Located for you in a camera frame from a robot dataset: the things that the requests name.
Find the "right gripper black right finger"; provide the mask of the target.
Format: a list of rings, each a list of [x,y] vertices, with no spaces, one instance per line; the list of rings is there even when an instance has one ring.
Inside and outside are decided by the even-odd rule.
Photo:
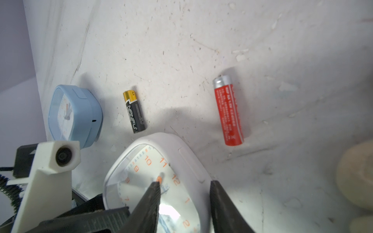
[[[254,233],[219,181],[211,181],[209,196],[216,233]]]

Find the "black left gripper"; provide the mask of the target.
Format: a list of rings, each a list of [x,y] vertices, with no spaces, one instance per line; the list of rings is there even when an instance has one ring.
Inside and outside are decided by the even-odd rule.
[[[29,233],[116,233],[130,216],[128,207],[106,210],[103,195],[41,222]]]

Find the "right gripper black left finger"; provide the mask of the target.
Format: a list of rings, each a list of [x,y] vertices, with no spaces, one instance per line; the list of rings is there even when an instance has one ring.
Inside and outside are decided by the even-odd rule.
[[[118,233],[156,233],[160,198],[160,183],[152,182]]]

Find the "red AA battery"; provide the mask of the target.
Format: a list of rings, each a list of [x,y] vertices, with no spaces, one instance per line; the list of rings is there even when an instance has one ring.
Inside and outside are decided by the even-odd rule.
[[[221,75],[213,80],[213,86],[225,144],[239,146],[244,137],[232,79]]]

